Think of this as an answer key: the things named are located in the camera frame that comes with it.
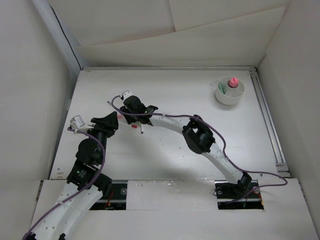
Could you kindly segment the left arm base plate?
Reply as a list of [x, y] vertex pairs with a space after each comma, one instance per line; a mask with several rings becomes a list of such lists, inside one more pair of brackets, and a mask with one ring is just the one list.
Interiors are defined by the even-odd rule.
[[109, 196], [103, 196], [91, 208], [91, 211], [122, 211], [126, 210], [128, 182], [118, 181], [112, 183]]

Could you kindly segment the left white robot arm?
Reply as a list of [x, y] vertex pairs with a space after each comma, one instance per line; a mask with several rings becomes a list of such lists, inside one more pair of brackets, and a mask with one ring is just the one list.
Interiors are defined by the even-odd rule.
[[114, 111], [102, 118], [92, 118], [86, 125], [77, 115], [68, 131], [84, 135], [75, 154], [74, 165], [66, 178], [55, 205], [41, 216], [24, 240], [70, 240], [90, 208], [113, 191], [112, 179], [102, 173], [106, 161], [107, 140], [119, 128]]

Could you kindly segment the pink capped glue bottle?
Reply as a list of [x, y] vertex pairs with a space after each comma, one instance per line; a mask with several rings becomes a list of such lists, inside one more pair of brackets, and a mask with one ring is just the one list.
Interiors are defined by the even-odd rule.
[[227, 85], [230, 88], [237, 88], [239, 85], [239, 80], [236, 77], [232, 77], [228, 82]]

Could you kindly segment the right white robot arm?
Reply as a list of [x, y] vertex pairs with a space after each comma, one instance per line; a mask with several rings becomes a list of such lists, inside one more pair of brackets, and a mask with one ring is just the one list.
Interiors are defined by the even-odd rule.
[[203, 123], [200, 116], [170, 117], [154, 114], [158, 109], [156, 106], [145, 106], [130, 91], [124, 92], [120, 99], [124, 104], [120, 111], [129, 123], [140, 122], [181, 134], [192, 152], [207, 158], [225, 176], [234, 194], [233, 199], [239, 199], [249, 192], [251, 176], [233, 166], [216, 143], [212, 130]]

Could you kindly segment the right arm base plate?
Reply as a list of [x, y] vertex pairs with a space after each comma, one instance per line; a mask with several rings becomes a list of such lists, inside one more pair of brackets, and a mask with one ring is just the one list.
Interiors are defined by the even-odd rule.
[[227, 181], [215, 182], [213, 195], [217, 199], [219, 210], [263, 210], [262, 196], [258, 190], [249, 192], [258, 187], [256, 180], [252, 181], [247, 190], [241, 192]]

